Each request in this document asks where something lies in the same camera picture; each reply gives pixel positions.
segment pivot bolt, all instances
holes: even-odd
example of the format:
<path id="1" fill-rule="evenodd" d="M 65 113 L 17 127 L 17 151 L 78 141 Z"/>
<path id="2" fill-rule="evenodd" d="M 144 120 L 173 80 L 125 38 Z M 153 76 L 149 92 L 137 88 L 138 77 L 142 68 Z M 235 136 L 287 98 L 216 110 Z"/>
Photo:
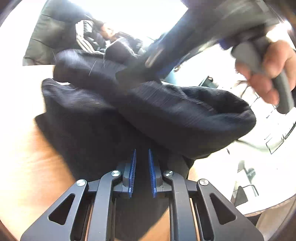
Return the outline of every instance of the pivot bolt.
<path id="1" fill-rule="evenodd" d="M 167 170 L 167 171 L 164 172 L 164 175 L 167 176 L 167 177 L 171 177 L 172 175 L 174 175 L 174 172 L 170 171 L 170 170 Z"/>
<path id="2" fill-rule="evenodd" d="M 200 185 L 207 186 L 209 184 L 209 181 L 207 179 L 200 179 Z"/>
<path id="3" fill-rule="evenodd" d="M 78 187 L 82 187 L 86 184 L 86 181 L 84 179 L 79 179 L 77 182 L 76 182 L 76 185 Z"/>
<path id="4" fill-rule="evenodd" d="M 120 171 L 118 171 L 118 170 L 114 170 L 114 171 L 111 172 L 111 175 L 112 175 L 113 177 L 118 177 L 118 176 L 120 175 Z"/>

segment white wall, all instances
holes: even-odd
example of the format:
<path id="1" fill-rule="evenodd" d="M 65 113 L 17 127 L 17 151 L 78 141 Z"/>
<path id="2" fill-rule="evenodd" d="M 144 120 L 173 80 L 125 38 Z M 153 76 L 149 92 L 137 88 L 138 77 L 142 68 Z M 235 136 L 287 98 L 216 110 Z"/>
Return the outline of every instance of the white wall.
<path id="1" fill-rule="evenodd" d="M 0 68 L 22 66 L 22 58 L 46 0 L 22 0 L 0 27 Z"/>

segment black fabric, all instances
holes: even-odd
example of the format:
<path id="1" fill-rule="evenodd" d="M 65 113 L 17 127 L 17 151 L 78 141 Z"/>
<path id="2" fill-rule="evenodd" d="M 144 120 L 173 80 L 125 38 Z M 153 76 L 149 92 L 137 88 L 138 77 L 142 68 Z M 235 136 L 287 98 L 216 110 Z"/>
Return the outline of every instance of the black fabric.
<path id="1" fill-rule="evenodd" d="M 106 48 L 106 41 L 100 33 L 94 30 L 90 36 L 94 39 L 94 42 L 100 46 L 100 49 Z"/>
<path id="2" fill-rule="evenodd" d="M 129 41 L 126 38 L 121 37 L 108 46 L 105 58 L 120 64 L 128 65 L 135 61 L 138 58 L 138 55 L 132 50 Z"/>
<path id="3" fill-rule="evenodd" d="M 115 37 L 120 38 L 124 37 L 129 42 L 129 46 L 131 49 L 138 54 L 139 50 L 143 47 L 143 41 L 140 39 L 136 39 L 133 36 L 130 36 L 129 34 L 118 32 L 115 34 Z"/>
<path id="4" fill-rule="evenodd" d="M 122 69 L 66 50 L 58 55 L 54 79 L 96 91 L 141 133 L 190 159 L 222 149 L 255 125 L 249 105 L 223 90 L 151 81 L 123 94 L 115 78 Z"/>
<path id="5" fill-rule="evenodd" d="M 152 81 L 122 94 L 115 73 L 125 65 L 77 50 L 56 58 L 54 80 L 71 84 L 43 81 L 46 112 L 36 122 L 74 177 L 99 179 L 129 161 L 137 149 L 133 197 L 117 200 L 120 240 L 138 240 L 168 207 L 168 200 L 152 198 L 149 148 L 162 171 L 186 178 L 195 159 L 227 146 L 255 125 L 248 104 L 227 91 Z"/>

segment blue strip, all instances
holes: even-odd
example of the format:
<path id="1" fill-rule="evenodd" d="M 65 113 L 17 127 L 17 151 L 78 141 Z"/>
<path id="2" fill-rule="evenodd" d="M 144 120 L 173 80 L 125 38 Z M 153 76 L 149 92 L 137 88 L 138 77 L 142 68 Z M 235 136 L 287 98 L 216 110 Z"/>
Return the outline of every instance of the blue strip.
<path id="1" fill-rule="evenodd" d="M 150 181 L 151 181 L 151 191 L 152 195 L 156 197 L 156 176 L 154 171 L 153 155 L 151 149 L 148 150 L 148 161 L 149 161 L 149 171 L 150 171 Z"/>
<path id="2" fill-rule="evenodd" d="M 224 50 L 227 50 L 227 49 L 230 48 L 230 47 L 226 44 L 226 42 L 225 42 L 223 39 L 221 39 L 221 40 L 219 41 L 219 44 L 220 44 L 220 46 L 221 46 Z"/>
<path id="3" fill-rule="evenodd" d="M 131 198 L 133 194 L 133 185 L 135 182 L 135 173 L 136 173 L 136 162 L 137 162 L 137 157 L 136 157 L 136 149 L 133 151 L 133 157 L 131 160 L 131 168 L 130 168 L 130 173 L 128 176 L 128 196 Z"/>

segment finger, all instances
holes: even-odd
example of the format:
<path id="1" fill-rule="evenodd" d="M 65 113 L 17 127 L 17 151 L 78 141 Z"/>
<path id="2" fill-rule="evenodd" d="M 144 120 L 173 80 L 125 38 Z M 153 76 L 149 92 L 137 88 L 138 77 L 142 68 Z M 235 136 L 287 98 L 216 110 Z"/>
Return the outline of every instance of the finger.
<path id="1" fill-rule="evenodd" d="M 277 105 L 279 103 L 279 93 L 276 89 L 272 89 L 268 93 L 263 94 L 261 98 L 269 104 Z"/>
<path id="2" fill-rule="evenodd" d="M 289 79 L 290 90 L 293 90 L 296 86 L 296 53 L 292 48 L 290 49 L 293 53 L 292 57 L 286 61 L 285 70 Z"/>
<path id="3" fill-rule="evenodd" d="M 257 92 L 262 99 L 270 104 L 277 105 L 279 102 L 279 94 L 273 88 L 272 81 L 262 74 L 254 74 L 248 83 Z"/>
<path id="4" fill-rule="evenodd" d="M 246 64 L 235 61 L 235 68 L 240 74 L 245 76 L 245 78 L 247 80 L 251 78 L 251 76 L 252 76 L 251 70 L 249 69 L 249 67 Z"/>
<path id="5" fill-rule="evenodd" d="M 290 45 L 283 40 L 271 44 L 268 47 L 263 60 L 266 74 L 270 78 L 277 77 L 284 69 L 286 61 L 291 59 L 294 54 L 295 53 Z"/>

